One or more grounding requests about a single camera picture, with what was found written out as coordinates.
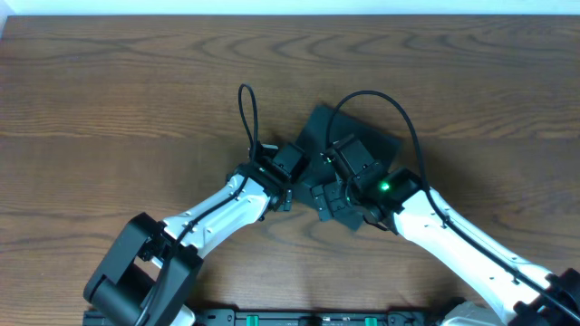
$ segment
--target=green light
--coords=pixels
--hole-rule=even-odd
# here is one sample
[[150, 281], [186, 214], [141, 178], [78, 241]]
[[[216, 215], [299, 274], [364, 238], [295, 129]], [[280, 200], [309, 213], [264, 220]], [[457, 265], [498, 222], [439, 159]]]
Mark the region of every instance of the green light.
[[386, 183], [386, 182], [382, 182], [382, 183], [381, 183], [381, 190], [382, 190], [382, 191], [387, 191], [387, 190], [389, 190], [389, 188], [390, 188], [390, 187], [391, 187], [391, 186], [389, 186], [389, 184], [388, 184], [388, 183]]

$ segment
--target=black cable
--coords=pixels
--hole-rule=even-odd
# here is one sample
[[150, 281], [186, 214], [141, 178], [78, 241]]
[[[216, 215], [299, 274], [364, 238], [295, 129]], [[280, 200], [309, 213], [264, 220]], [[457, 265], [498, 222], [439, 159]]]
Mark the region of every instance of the black cable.
[[570, 310], [568, 307], [566, 307], [564, 304], [562, 304], [556, 297], [554, 297], [552, 294], [548, 293], [540, 285], [538, 285], [534, 281], [530, 280], [526, 275], [520, 273], [520, 271], [517, 268], [512, 267], [510, 264], [506, 263], [504, 260], [502, 260], [501, 258], [499, 258], [499, 257], [495, 256], [493, 253], [491, 253], [486, 247], [484, 247], [483, 245], [481, 245], [480, 243], [476, 242], [471, 237], [466, 235], [458, 226], [456, 226], [453, 223], [453, 221], [450, 220], [450, 216], [447, 215], [447, 213], [444, 213], [443, 211], [441, 211], [440, 208], [437, 206], [437, 204], [435, 204], [435, 200], [433, 200], [433, 196], [431, 195], [431, 192], [430, 192], [430, 185], [429, 185], [429, 181], [427, 180], [427, 172], [425, 171], [425, 162], [423, 160], [423, 155], [421, 152], [421, 147], [419, 145], [419, 138], [417, 137], [417, 132], [415, 131], [415, 128], [413, 127], [411, 119], [407, 115], [407, 112], [405, 112], [405, 110], [402, 108], [402, 106], [397, 101], [395, 101], [392, 97], [390, 97], [389, 95], [384, 94], [380, 91], [356, 91], [350, 95], [347, 95], [345, 98], [343, 98], [334, 108], [333, 115], [330, 117], [330, 119], [328, 120], [328, 124], [326, 125], [326, 147], [329, 148], [332, 146], [332, 143], [330, 142], [330, 129], [331, 129], [332, 124], [333, 124], [334, 116], [336, 115], [336, 113], [338, 113], [339, 109], [341, 109], [341, 107], [349, 99], [356, 97], [356, 96], [359, 96], [359, 95], [374, 95], [374, 96], [378, 96], [380, 98], [387, 100], [390, 104], [392, 104], [392, 106], [395, 107], [395, 109], [397, 109], [399, 111], [399, 113], [405, 119], [405, 122], [407, 123], [407, 127], [409, 128], [409, 133], [411, 134], [411, 138], [413, 141], [413, 147], [415, 148], [415, 155], [417, 157], [417, 161], [419, 164], [422, 190], [425, 192], [425, 195], [427, 196], [427, 200], [429, 201], [429, 204], [431, 205], [431, 207], [433, 208], [433, 210], [435, 211], [437, 216], [441, 219], [443, 224], [445, 226], [448, 226], [461, 239], [463, 239], [469, 245], [474, 247], [477, 251], [479, 251], [480, 253], [485, 255], [489, 260], [491, 260], [492, 262], [497, 264], [499, 267], [503, 268], [506, 272], [508, 272], [512, 276], [514, 276], [514, 279], [519, 280], [523, 284], [529, 286], [532, 290], [538, 292], [541, 296], [548, 299], [558, 309], [560, 309], [563, 313], [568, 315], [568, 317], [575, 320], [577, 323], [580, 323], [580, 316], [578, 316], [578, 314], [576, 312], [573, 312], [572, 310]]
[[[250, 135], [250, 130], [249, 130], [249, 127], [247, 126], [246, 116], [244, 114], [244, 105], [242, 104], [242, 91], [244, 90], [244, 88], [246, 88], [249, 91], [250, 97], [252, 98], [252, 111], [254, 112], [254, 137], [253, 138], [252, 138], [252, 135]], [[258, 126], [257, 126], [256, 96], [254, 95], [254, 91], [252, 90], [252, 87], [250, 87], [249, 85], [244, 84], [244, 83], [239, 86], [239, 89], [237, 90], [237, 104], [239, 106], [239, 114], [242, 117], [242, 122], [244, 123], [244, 128], [246, 129], [247, 137], [250, 140], [250, 146], [251, 146], [251, 148], [250, 148], [250, 162], [254, 163], [256, 161]], [[149, 311], [154, 306], [155, 299], [157, 298], [157, 294], [159, 292], [159, 288], [161, 288], [161, 285], [167, 279], [166, 274], [167, 274], [167, 270], [169, 269], [169, 264], [171, 263], [171, 259], [173, 259], [173, 257], [175, 257], [175, 255], [178, 253], [178, 249], [179, 249], [179, 246], [181, 245], [181, 241], [183, 240], [183, 238], [204, 217], [210, 215], [211, 213], [215, 212], [217, 209], [220, 209], [223, 205], [227, 204], [228, 202], [230, 202], [234, 198], [238, 197], [239, 194], [244, 189], [244, 187], [246, 186], [247, 180], [248, 180], [248, 176], [245, 176], [244, 179], [242, 180], [242, 183], [240, 184], [239, 188], [236, 191], [234, 191], [234, 193], [232, 195], [230, 195], [228, 198], [222, 200], [221, 202], [217, 203], [216, 205], [212, 206], [207, 211], [201, 213], [199, 216], [197, 216], [193, 220], [189, 221], [189, 223], [183, 228], [183, 230], [179, 234], [178, 238], [175, 240], [175, 242], [173, 243], [173, 245], [169, 249], [168, 256], [165, 258], [165, 260], [163, 262], [163, 266], [161, 267], [161, 270], [159, 271], [159, 275], [157, 276], [157, 281], [155, 282], [155, 284], [153, 284], [153, 286], [150, 290], [150, 295], [149, 295], [147, 301], [145, 302], [145, 305], [143, 306], [143, 310], [141, 311], [139, 318], [137, 318], [137, 320], [135, 321], [134, 326], [142, 326], [143, 324], [145, 324], [147, 322], [147, 319], [149, 317]]]

